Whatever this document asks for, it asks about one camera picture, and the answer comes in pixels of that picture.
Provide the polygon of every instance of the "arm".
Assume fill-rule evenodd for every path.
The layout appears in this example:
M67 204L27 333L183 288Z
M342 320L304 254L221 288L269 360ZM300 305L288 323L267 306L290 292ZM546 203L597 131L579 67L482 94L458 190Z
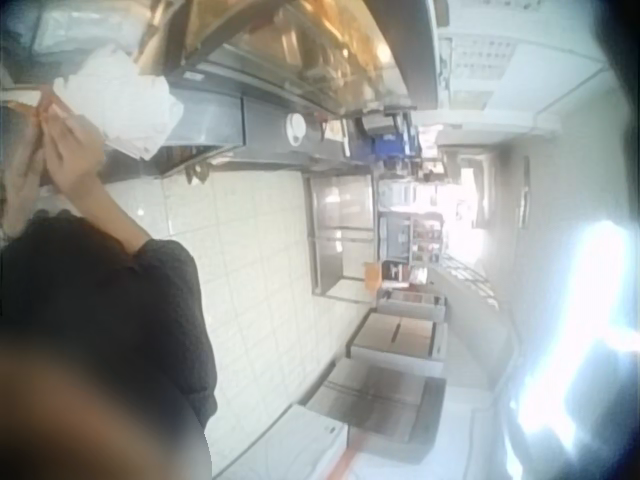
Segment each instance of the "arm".
M82 117L42 116L47 169L62 193L100 230L136 253L151 237L111 198L97 177L104 161L102 138Z
M88 186L81 197L69 198L78 212L100 230L119 240L127 253L134 254L140 250L151 239L150 235L120 208L97 178Z

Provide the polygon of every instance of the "white tile floor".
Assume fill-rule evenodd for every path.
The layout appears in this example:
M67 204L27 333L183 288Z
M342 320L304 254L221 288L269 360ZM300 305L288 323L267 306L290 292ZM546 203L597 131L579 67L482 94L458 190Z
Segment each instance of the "white tile floor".
M193 186L177 175L108 189L198 264L219 379L206 430L215 474L299 399L368 307L312 296L298 173L216 173ZM57 197L40 205L68 208Z

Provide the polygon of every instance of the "white paper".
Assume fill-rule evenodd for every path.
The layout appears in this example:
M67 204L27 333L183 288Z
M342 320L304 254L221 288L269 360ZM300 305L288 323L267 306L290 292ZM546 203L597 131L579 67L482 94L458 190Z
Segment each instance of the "white paper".
M133 61L113 46L95 51L78 74L56 79L53 89L100 129L107 144L145 160L156 154L184 113L164 77L139 75Z

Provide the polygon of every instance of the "hand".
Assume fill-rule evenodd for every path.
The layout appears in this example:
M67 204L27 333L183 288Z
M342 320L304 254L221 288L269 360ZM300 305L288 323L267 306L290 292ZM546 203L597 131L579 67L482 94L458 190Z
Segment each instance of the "hand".
M38 119L30 117L24 138L4 178L7 204L2 226L10 237L16 237L24 230L40 193L40 177L44 166L44 151L39 148L40 138Z
M86 118L61 118L51 109L42 115L47 170L60 191L71 201L81 201L96 183L104 163L104 140Z

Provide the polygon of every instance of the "blurry skin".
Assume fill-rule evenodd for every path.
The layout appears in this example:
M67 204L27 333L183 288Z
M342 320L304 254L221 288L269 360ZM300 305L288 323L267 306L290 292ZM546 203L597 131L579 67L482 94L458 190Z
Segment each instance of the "blurry skin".
M5 232L17 236L24 230L46 165L60 192L89 222L135 253L150 237L98 179L103 162L103 140L86 119L63 119L53 110L30 118L5 176ZM21 448L33 459L34 480L180 478L175 456L153 433L68 365L34 349L0 344L0 454ZM2 467L0 477L6 478Z
M44 150L39 148L40 139L38 119L31 117L4 178L7 205L2 226L10 237L16 237L22 232L38 199L40 177L45 163Z
M0 399L0 448L29 452L34 480L180 478L157 437L52 356L3 345Z

